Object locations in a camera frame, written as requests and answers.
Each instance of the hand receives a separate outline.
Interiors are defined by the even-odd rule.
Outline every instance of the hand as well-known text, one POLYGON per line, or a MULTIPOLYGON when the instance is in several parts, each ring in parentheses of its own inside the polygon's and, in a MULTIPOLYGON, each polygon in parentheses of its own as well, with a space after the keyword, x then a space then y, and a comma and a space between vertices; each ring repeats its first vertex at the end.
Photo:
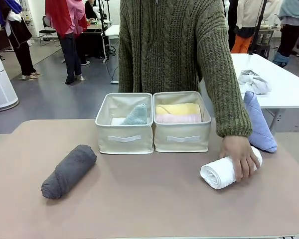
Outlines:
POLYGON ((254 174, 254 165, 260 167, 249 141, 243 136, 226 136, 220 148, 220 158, 230 156, 234 163, 237 182, 254 174))

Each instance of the storage bin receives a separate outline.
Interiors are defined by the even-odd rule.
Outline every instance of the storage bin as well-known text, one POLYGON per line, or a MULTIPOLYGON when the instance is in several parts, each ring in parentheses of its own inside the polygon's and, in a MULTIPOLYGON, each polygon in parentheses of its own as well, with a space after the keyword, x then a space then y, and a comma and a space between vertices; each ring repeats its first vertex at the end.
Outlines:
POLYGON ((166 92, 153 96, 154 145, 158 152, 207 152, 211 117, 198 92, 166 92), (199 123, 158 123, 157 105, 175 105, 182 103, 199 104, 202 122, 199 123))
POLYGON ((153 101, 147 93, 110 93, 104 98, 95 124, 101 153, 147 154, 153 152, 153 101), (135 106, 146 104, 148 123, 121 125, 135 106))

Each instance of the green knit sweater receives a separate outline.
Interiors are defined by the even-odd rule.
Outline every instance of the green knit sweater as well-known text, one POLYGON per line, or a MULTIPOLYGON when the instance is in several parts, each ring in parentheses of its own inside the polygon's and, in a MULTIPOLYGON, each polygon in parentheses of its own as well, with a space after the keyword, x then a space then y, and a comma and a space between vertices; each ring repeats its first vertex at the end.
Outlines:
POLYGON ((221 0, 121 0, 120 17, 120 92, 199 91, 204 77, 217 134, 251 134, 221 0))

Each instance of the pink towel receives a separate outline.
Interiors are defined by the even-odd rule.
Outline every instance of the pink towel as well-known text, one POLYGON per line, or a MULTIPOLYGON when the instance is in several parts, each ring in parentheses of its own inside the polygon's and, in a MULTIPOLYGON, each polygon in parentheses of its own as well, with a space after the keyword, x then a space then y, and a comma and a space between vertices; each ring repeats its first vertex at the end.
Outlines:
POLYGON ((201 115, 174 116, 172 114, 156 115, 157 123, 200 123, 201 115))

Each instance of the white handle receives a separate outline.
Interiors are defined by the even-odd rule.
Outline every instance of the white handle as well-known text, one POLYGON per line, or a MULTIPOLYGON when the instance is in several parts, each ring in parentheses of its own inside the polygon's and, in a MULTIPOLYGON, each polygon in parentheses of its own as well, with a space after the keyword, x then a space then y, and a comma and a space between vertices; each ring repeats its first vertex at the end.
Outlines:
POLYGON ((141 139, 142 137, 140 135, 135 135, 132 137, 127 137, 127 138, 120 138, 120 137, 115 137, 115 136, 108 136, 109 141, 117 141, 117 142, 122 142, 122 143, 127 143, 127 142, 132 142, 138 139, 141 139))
POLYGON ((166 137, 166 141, 174 141, 174 142, 179 142, 179 143, 199 141, 199 140, 200 140, 200 136, 191 136, 191 137, 186 137, 186 138, 176 138, 176 137, 172 137, 172 136, 166 137))

